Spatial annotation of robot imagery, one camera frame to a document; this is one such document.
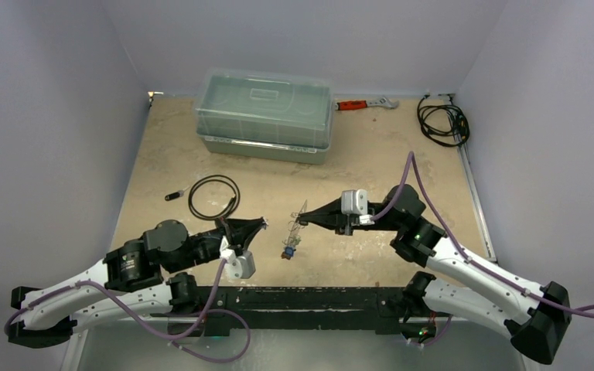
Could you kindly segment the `metal keyring plate with keys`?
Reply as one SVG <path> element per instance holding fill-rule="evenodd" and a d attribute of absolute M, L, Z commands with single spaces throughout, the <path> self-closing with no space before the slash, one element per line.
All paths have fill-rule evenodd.
<path fill-rule="evenodd" d="M 298 218 L 302 213 L 306 212 L 307 206 L 308 200 L 305 200 L 299 211 L 291 213 L 292 220 L 288 223 L 289 234 L 282 242 L 283 251 L 281 253 L 281 259 L 291 260 L 295 256 L 297 246 L 301 243 L 299 233 L 304 228 L 304 226 L 298 222 Z"/>

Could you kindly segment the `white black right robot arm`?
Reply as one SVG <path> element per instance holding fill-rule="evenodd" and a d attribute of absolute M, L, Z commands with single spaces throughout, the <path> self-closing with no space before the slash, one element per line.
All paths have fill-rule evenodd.
<path fill-rule="evenodd" d="M 390 245 L 399 257 L 459 282 L 454 286 L 419 273 L 403 294 L 409 312 L 420 315 L 428 309 L 464 318 L 507 337 L 523 356 L 552 364 L 571 323 L 570 314 L 559 308 L 568 305 L 568 290 L 554 281 L 518 277 L 456 246 L 422 215 L 425 208 L 410 185 L 394 186 L 380 203 L 370 202 L 364 189 L 346 190 L 325 206 L 300 213 L 296 222 L 344 236 L 356 230 L 394 231 Z"/>

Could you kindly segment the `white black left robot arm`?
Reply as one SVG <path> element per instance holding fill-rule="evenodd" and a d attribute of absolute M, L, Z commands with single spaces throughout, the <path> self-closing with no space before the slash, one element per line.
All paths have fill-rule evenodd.
<path fill-rule="evenodd" d="M 254 274 L 249 246 L 266 227 L 263 217 L 219 219 L 212 230 L 191 234 L 180 221 L 164 220 L 59 284 L 14 288 L 15 313 L 4 333 L 10 343 L 41 349 L 125 317 L 142 324 L 143 315 L 193 315 L 201 323 L 222 274 Z"/>

